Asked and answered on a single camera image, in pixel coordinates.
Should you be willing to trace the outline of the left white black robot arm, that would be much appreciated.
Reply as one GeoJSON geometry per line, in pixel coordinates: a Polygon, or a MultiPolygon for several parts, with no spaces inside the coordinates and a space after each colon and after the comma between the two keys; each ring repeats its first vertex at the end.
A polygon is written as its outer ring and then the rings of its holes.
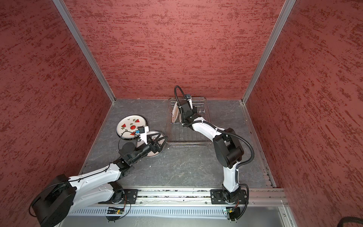
{"type": "Polygon", "coordinates": [[[168,137],[160,132],[142,134],[137,146],[128,142],[119,149],[119,158],[106,167],[67,177],[56,176],[31,202],[28,212],[37,218],[40,226],[54,227],[70,213],[90,205],[123,199],[123,187],[118,181],[127,176],[134,164],[150,152],[160,153],[167,145],[168,137]]]}

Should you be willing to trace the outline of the patterned white plate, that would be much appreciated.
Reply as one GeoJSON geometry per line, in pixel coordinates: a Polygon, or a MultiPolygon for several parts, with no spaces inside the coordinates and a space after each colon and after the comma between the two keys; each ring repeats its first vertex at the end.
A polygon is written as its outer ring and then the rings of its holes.
{"type": "Polygon", "coordinates": [[[136,148],[147,151],[146,157],[156,157],[167,147],[168,137],[160,131],[148,131],[140,134],[136,142],[136,148]]]}

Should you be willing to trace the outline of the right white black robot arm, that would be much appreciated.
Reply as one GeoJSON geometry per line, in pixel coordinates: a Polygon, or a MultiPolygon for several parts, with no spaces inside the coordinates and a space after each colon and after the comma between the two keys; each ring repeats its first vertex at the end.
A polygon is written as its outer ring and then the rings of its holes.
{"type": "Polygon", "coordinates": [[[242,160],[244,150],[238,138],[233,136],[234,130],[223,129],[206,121],[195,107],[191,107],[190,101],[177,101],[175,108],[174,112],[179,113],[184,127],[199,132],[213,142],[216,158],[224,169],[222,198],[229,204],[235,203],[241,193],[236,167],[242,160]]]}

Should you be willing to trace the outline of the watermelon plate blue rim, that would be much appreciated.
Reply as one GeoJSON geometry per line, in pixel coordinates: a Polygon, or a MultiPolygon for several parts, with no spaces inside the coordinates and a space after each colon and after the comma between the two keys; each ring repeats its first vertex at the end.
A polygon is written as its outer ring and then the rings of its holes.
{"type": "Polygon", "coordinates": [[[122,126],[123,124],[126,124],[127,127],[131,127],[132,125],[147,126],[147,121],[141,115],[130,115],[130,116],[127,116],[127,117],[121,119],[119,121],[119,123],[117,124],[116,129],[118,127],[122,126]]]}

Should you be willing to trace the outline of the white plate red black characters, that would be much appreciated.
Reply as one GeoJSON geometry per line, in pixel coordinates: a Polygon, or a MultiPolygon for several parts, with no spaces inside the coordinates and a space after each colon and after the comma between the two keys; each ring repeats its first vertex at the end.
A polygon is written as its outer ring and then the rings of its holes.
{"type": "Polygon", "coordinates": [[[156,153],[154,153],[154,152],[149,152],[148,154],[147,154],[147,158],[153,158],[153,157],[156,157],[156,156],[158,156],[158,155],[160,155],[160,154],[162,154],[163,152],[161,151],[161,152],[156,152],[156,153]]]}

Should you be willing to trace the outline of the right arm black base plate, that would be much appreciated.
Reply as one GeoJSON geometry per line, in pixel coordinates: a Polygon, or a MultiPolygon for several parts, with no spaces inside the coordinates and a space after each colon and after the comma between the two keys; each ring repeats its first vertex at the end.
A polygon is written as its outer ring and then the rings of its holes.
{"type": "Polygon", "coordinates": [[[229,192],[227,189],[212,189],[210,190],[212,204],[246,204],[247,192],[246,190],[236,190],[229,192]]]}

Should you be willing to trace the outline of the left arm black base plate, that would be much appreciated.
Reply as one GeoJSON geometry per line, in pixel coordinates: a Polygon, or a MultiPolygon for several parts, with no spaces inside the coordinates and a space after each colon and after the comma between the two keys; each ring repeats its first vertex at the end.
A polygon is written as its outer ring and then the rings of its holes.
{"type": "Polygon", "coordinates": [[[116,191],[110,199],[112,204],[126,204],[130,202],[131,204],[135,204],[137,196],[138,196],[138,189],[121,189],[116,191]]]}

